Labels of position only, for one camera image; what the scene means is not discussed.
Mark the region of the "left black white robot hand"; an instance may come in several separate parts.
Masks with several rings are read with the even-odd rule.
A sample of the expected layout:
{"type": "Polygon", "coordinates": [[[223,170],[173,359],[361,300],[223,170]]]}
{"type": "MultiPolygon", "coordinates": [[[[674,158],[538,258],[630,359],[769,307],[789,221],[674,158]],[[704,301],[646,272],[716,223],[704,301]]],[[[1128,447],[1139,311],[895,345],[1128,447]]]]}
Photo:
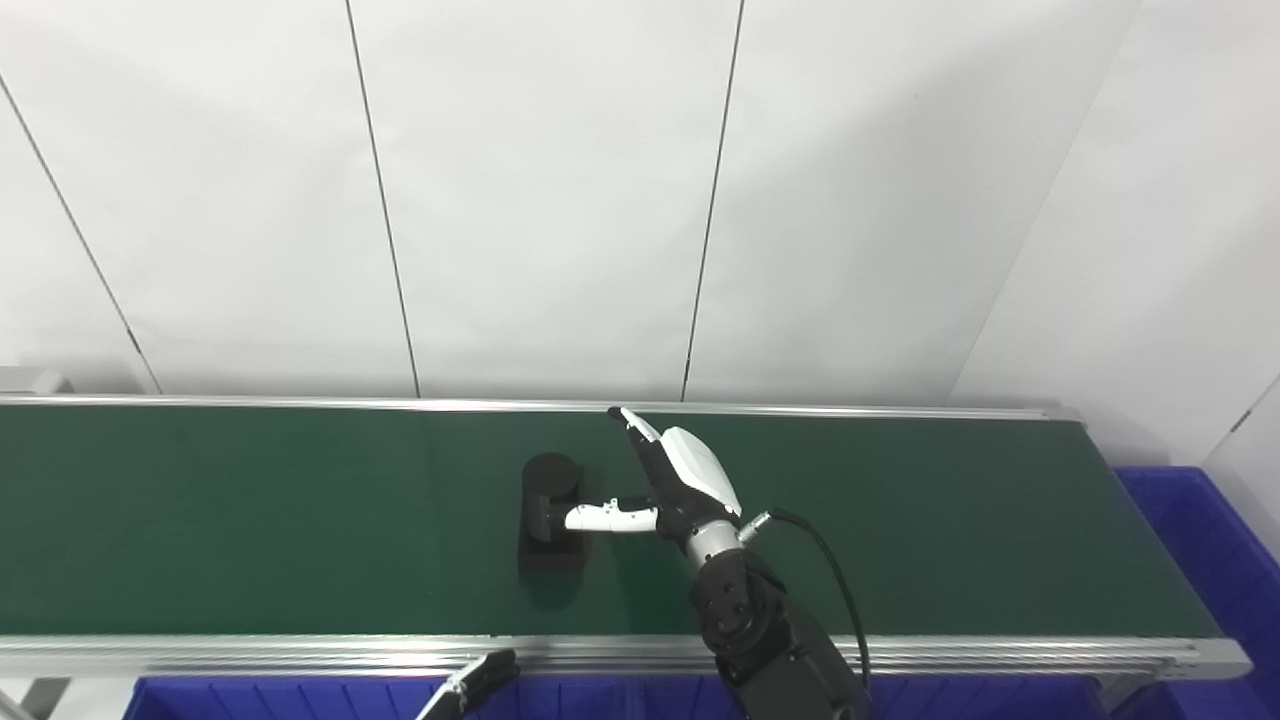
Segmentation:
{"type": "Polygon", "coordinates": [[[415,719],[465,719],[518,675],[518,655],[513,650],[486,653],[452,673],[415,719]]]}

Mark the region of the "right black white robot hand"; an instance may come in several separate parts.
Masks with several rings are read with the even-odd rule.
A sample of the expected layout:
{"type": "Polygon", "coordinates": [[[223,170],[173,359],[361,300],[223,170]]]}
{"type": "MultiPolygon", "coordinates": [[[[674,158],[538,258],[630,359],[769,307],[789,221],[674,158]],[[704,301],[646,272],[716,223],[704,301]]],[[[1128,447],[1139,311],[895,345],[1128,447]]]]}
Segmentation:
{"type": "Polygon", "coordinates": [[[564,512],[568,532],[654,533],[696,560],[741,546],[742,505],[716,454],[681,427],[655,429],[628,407],[608,415],[625,432],[650,486],[645,498],[580,503],[564,512]]]}

